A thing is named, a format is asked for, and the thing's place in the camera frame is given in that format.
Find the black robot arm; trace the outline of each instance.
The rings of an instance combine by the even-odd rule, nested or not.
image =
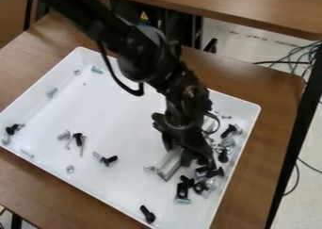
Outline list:
[[[98,0],[41,1],[97,41],[109,68],[105,47],[117,54],[121,73],[140,84],[139,90],[129,92],[142,95],[142,83],[148,83],[166,97],[167,110],[153,114],[153,125],[162,133],[168,149],[179,145],[209,168],[216,166],[201,131],[203,117],[212,105],[209,91],[180,61],[180,54],[171,52],[158,30],[128,24]]]

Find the wooden desk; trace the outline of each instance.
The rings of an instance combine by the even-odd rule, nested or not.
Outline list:
[[[94,48],[52,13],[0,51],[0,110],[76,46]],[[296,117],[303,81],[227,57],[183,49],[209,88],[262,107],[212,228],[263,228]],[[41,228],[144,228],[121,212],[0,149],[0,204]]]
[[[321,0],[133,0],[308,40],[322,39]]]

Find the warning sticker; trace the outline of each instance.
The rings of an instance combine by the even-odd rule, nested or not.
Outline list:
[[[149,21],[149,18],[148,18],[147,14],[144,11],[142,11],[142,13],[141,13],[141,20]]]

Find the floor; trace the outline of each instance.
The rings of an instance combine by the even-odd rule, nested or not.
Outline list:
[[[248,62],[277,60],[287,55],[294,45],[311,43],[272,32],[205,19],[203,47],[211,38],[218,39],[218,54]],[[294,56],[292,60],[296,60],[303,53]],[[297,74],[302,74],[305,67],[306,65],[299,66]],[[289,73],[287,64],[276,65],[274,69]],[[322,170],[321,126],[322,106],[315,113],[300,153],[300,158],[319,170]],[[310,170],[300,162],[298,167],[300,173],[298,187],[283,198],[272,229],[322,228],[322,194],[320,193],[322,174]],[[295,184],[295,181],[296,175],[293,172],[288,189]]]

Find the table leg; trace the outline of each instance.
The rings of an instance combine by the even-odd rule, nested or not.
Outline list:
[[[297,162],[302,144],[309,131],[312,119],[322,94],[322,44],[317,49],[315,63],[298,107],[298,115],[293,127],[288,144],[278,185],[275,190],[273,202],[266,221],[265,229],[269,229],[274,221],[276,212],[280,206],[282,196],[291,177],[293,168]]]

